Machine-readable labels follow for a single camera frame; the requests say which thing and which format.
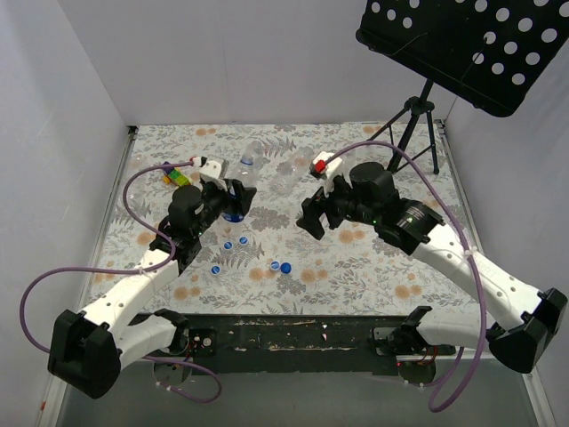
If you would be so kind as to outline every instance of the music stand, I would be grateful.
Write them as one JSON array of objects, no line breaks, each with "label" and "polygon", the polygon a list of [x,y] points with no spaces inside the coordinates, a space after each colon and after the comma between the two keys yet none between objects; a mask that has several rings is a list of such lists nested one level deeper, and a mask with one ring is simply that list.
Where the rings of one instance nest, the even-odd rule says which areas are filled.
[{"label": "music stand", "polygon": [[[405,150],[419,117],[427,116],[435,173],[437,153],[428,102],[433,84],[496,117],[511,116],[569,37],[566,0],[368,0],[357,40],[427,78],[420,97],[370,140],[390,129],[407,111],[401,140]],[[394,154],[388,170],[401,170]]]}]

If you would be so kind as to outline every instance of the cable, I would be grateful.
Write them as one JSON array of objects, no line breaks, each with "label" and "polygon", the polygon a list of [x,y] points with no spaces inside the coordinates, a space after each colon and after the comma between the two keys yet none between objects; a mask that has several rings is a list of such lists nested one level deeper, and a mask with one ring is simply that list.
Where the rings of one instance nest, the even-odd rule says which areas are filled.
[{"label": "cable", "polygon": [[[171,167],[184,167],[184,166],[190,166],[193,165],[194,162],[192,162],[191,160],[189,162],[184,162],[184,163],[178,163],[176,165],[155,165],[155,166],[150,166],[147,168],[144,168],[140,171],[138,171],[137,173],[135,173],[133,176],[131,176],[131,178],[129,178],[129,180],[126,182],[126,184],[124,185],[124,189],[123,189],[123,204],[124,204],[124,209],[126,209],[126,212],[128,212],[128,214],[140,225],[142,225],[142,227],[152,231],[153,233],[157,234],[158,236],[160,236],[161,238],[163,238],[164,240],[166,240],[166,242],[168,242],[168,244],[170,245],[170,253],[168,254],[168,257],[162,261],[159,262],[156,265],[153,265],[151,267],[147,267],[146,269],[139,269],[139,270],[112,270],[112,269],[98,269],[98,268],[94,268],[94,267],[61,267],[58,269],[53,269],[53,270],[49,270],[46,271],[44,274],[38,276],[37,278],[35,278],[26,288],[26,290],[24,291],[24,294],[21,297],[20,300],[20,325],[21,325],[21,330],[23,331],[24,335],[26,336],[26,338],[28,338],[28,341],[30,341],[32,343],[32,345],[34,347],[36,347],[37,349],[39,349],[40,351],[43,351],[44,353],[49,353],[50,350],[45,347],[44,345],[42,345],[40,342],[38,342],[36,340],[36,338],[34,338],[32,336],[32,334],[29,332],[29,328],[28,328],[28,323],[26,321],[26,302],[28,301],[28,297],[29,294],[31,293],[31,291],[36,287],[36,285],[41,282],[42,280],[44,280],[45,278],[48,278],[54,274],[58,274],[58,273],[66,273],[66,272],[81,272],[81,273],[108,273],[108,274],[122,274],[122,275],[131,275],[134,276],[136,274],[143,274],[143,273],[149,273],[151,271],[155,271],[158,270],[162,267],[164,267],[168,262],[170,262],[171,260],[173,260],[174,255],[176,253],[176,245],[172,242],[172,240],[166,235],[164,234],[162,231],[155,229],[154,227],[152,227],[150,224],[148,224],[147,222],[145,222],[144,220],[142,220],[139,215],[137,215],[132,209],[131,207],[128,205],[128,189],[131,187],[132,183],[134,182],[134,180],[136,180],[139,176],[143,175],[144,173],[148,173],[148,172],[152,172],[152,171],[156,171],[158,169],[165,169],[165,168],[171,168]],[[153,361],[158,361],[158,362],[165,362],[165,363],[170,363],[171,360],[169,359],[161,359],[161,358],[153,358],[150,356],[146,356],[145,359],[147,360],[153,360]],[[221,382],[219,377],[211,370],[205,368],[205,367],[201,367],[199,365],[196,365],[195,363],[192,362],[188,362],[188,361],[183,361],[183,362],[178,362],[181,365],[187,366],[187,367],[192,367],[195,370],[201,371],[205,374],[210,375],[211,377],[213,377],[213,379],[215,380],[215,382],[218,384],[219,389],[217,391],[217,393],[215,394],[215,396],[213,396],[212,398],[208,398],[208,399],[201,399],[201,398],[196,398],[194,396],[191,396],[190,394],[187,394],[185,391],[181,390],[181,389],[177,389],[176,387],[171,387],[167,384],[163,384],[160,383],[161,385],[163,385],[166,389],[168,389],[170,387],[169,390],[172,390],[178,394],[180,394],[181,396],[184,396],[187,399],[190,399],[194,402],[198,402],[198,403],[210,403],[213,402],[214,400],[216,400],[220,395],[221,395]]]},{"label": "cable", "polygon": [[430,193],[433,195],[435,200],[440,204],[441,208],[445,212],[449,221],[453,225],[453,228],[456,231],[456,234],[458,235],[459,240],[461,242],[465,256],[467,257],[467,261],[469,263],[470,269],[472,270],[472,275],[474,276],[474,283],[475,283],[476,289],[477,289],[478,303],[480,305],[480,335],[478,336],[478,343],[477,343],[476,351],[474,353],[474,358],[472,359],[472,363],[470,364],[469,370],[464,375],[464,378],[462,378],[461,382],[456,387],[453,394],[451,394],[451,396],[449,396],[449,398],[447,400],[445,400],[438,407],[435,406],[435,399],[437,398],[438,393],[445,386],[448,379],[452,376],[452,374],[456,370],[456,367],[458,366],[458,362],[460,362],[460,360],[462,358],[462,354],[464,353],[464,348],[460,347],[459,352],[458,352],[457,357],[456,357],[456,360],[455,360],[455,363],[453,364],[453,367],[443,377],[439,378],[438,380],[435,380],[433,383],[423,384],[424,386],[436,386],[435,390],[433,391],[433,393],[431,394],[430,399],[429,399],[429,409],[431,412],[441,412],[441,411],[447,409],[462,394],[462,392],[467,387],[467,385],[469,385],[470,380],[474,376],[474,373],[477,371],[478,365],[480,365],[480,359],[482,358],[482,352],[484,351],[484,347],[485,347],[485,333],[486,333],[486,299],[484,296],[484,288],[482,287],[482,280],[480,279],[480,273],[478,271],[478,267],[476,265],[476,262],[474,261],[474,256],[472,256],[472,254],[470,253],[469,242],[466,239],[464,232],[462,231],[461,224],[456,219],[454,214],[451,212],[449,207],[445,204],[445,202],[443,202],[441,197],[438,195],[437,191],[433,188],[433,186],[431,185],[431,183],[427,179],[427,176],[423,173],[423,171],[417,166],[417,164],[402,149],[400,149],[399,147],[393,146],[393,145],[389,144],[388,142],[380,142],[380,141],[357,142],[357,143],[349,145],[343,149],[340,149],[339,151],[334,153],[331,157],[329,157],[325,161],[325,165],[328,165],[330,162],[332,162],[336,158],[346,154],[347,152],[351,151],[352,149],[357,149],[358,147],[364,147],[367,145],[377,145],[380,147],[386,147],[388,149],[391,149],[391,150],[395,151],[396,153],[398,153],[402,158],[404,158],[407,161],[407,163],[409,163],[409,165],[411,165],[411,167],[414,169],[414,171],[419,175],[421,180],[425,183],[425,185],[427,186],[427,188],[429,189]]},{"label": "cable", "polygon": [[[150,360],[152,362],[158,362],[158,363],[172,363],[172,361],[167,359],[167,358],[155,358],[153,356],[145,356],[144,359]],[[202,372],[204,374],[209,375],[217,383],[217,392],[210,398],[197,398],[196,396],[192,396],[191,394],[186,393],[184,390],[182,390],[178,387],[173,387],[173,386],[168,385],[166,383],[158,382],[162,387],[164,387],[168,391],[173,391],[174,393],[180,394],[184,398],[189,399],[189,400],[196,402],[196,403],[212,403],[214,400],[216,400],[221,395],[221,392],[223,390],[223,387],[221,386],[221,380],[220,380],[219,376],[217,374],[215,374],[213,371],[211,371],[207,367],[201,367],[199,365],[196,365],[195,363],[187,362],[185,360],[176,362],[176,365],[183,365],[185,367],[191,367],[192,369],[195,369],[196,371],[199,371],[199,372]]]},{"label": "cable", "polygon": [[425,363],[425,366],[432,365],[435,362],[435,359],[437,358],[437,354],[438,354],[438,347],[435,346],[433,348],[433,357],[430,359],[430,361]]},{"label": "cable", "polygon": [[385,56],[387,56],[388,58],[393,58],[395,55],[397,55],[398,53],[400,53],[401,51],[403,51],[405,49],[405,47],[409,46],[410,44],[413,44],[417,39],[421,38],[421,37],[425,37],[428,36],[429,33],[423,33],[423,34],[419,34],[417,37],[415,37],[413,40],[407,42],[406,44],[403,45],[403,47],[400,47],[399,49],[397,49],[395,51],[395,53],[384,53]]},{"label": "cable", "polygon": [[404,362],[406,362],[406,363],[421,363],[421,362],[424,362],[425,359],[427,358],[427,356],[429,355],[429,350],[430,350],[430,347],[427,347],[427,348],[425,349],[425,354],[424,354],[423,357],[420,358],[420,359],[417,359],[417,360],[404,360]]}]

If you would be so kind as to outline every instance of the floral patterned surface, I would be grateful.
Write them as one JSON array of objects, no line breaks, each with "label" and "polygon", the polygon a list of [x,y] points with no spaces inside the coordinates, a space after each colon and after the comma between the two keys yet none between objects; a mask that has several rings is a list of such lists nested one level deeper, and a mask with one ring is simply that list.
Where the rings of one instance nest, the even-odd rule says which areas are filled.
[{"label": "floral patterned surface", "polygon": [[[362,141],[379,128],[379,123],[341,125],[167,125],[142,126],[134,144],[123,182],[133,171],[169,161],[187,161],[195,155],[216,155],[235,165],[251,141],[265,149],[258,193],[251,212],[240,226],[219,219],[202,236],[203,249],[186,271],[159,292],[147,305],[153,311],[163,307],[184,313],[238,314],[348,314],[401,315],[428,304],[449,312],[477,312],[474,300],[429,266],[404,255],[374,236],[365,225],[344,222],[326,230],[321,241],[295,225],[301,201],[310,197],[318,182],[306,175],[285,197],[271,191],[271,182],[281,165],[297,148],[310,146],[317,153],[337,150],[346,141]],[[396,141],[405,125],[393,127]],[[389,139],[385,134],[380,141]],[[452,171],[438,139],[440,174],[432,173],[430,155],[418,163],[442,199],[461,223],[466,215],[454,186]],[[429,145],[426,125],[418,125],[408,148],[414,154]],[[356,150],[348,163],[376,159],[384,165],[390,151],[382,148]],[[197,178],[196,168],[182,172]],[[436,200],[416,173],[407,167],[396,175],[403,197],[415,198],[440,211]],[[138,214],[157,224],[167,212],[174,190],[159,172],[150,173],[133,185],[131,203]],[[249,244],[240,246],[240,236]],[[131,269],[152,241],[153,235],[135,223],[122,202],[115,208],[106,236],[101,267]],[[223,244],[233,241],[234,248]],[[289,262],[290,275],[269,269],[271,261]],[[210,268],[219,265],[213,276]],[[107,292],[120,277],[93,277],[89,298]]]}]

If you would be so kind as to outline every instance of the white wall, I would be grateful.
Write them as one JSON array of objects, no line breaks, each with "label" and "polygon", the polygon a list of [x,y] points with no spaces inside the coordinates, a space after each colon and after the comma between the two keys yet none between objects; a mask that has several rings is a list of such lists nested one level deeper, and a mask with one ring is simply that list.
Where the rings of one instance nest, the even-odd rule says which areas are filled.
[{"label": "white wall", "polygon": [[[20,297],[40,273],[90,261],[127,129],[55,0],[0,0],[0,40],[0,424],[30,426],[47,357],[20,331]],[[59,275],[31,295],[42,343],[84,281]]]},{"label": "white wall", "polygon": [[59,1],[131,125],[385,119],[423,85],[357,42],[365,0]]},{"label": "white wall", "polygon": [[[519,110],[495,118],[457,101],[446,122],[486,252],[541,289],[569,295],[569,44]],[[538,365],[557,425],[569,425],[569,321]]]}]

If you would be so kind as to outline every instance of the blue bottle cap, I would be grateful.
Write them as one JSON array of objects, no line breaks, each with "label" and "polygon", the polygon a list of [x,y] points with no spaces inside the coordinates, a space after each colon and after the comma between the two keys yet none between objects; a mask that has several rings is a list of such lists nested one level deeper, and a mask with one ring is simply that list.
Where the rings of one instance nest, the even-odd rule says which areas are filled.
[{"label": "blue bottle cap", "polygon": [[229,222],[241,222],[244,219],[243,215],[238,214],[230,214],[230,213],[222,213],[223,219]]},{"label": "blue bottle cap", "polygon": [[281,264],[281,273],[288,274],[293,270],[293,267],[288,262],[283,262]]}]

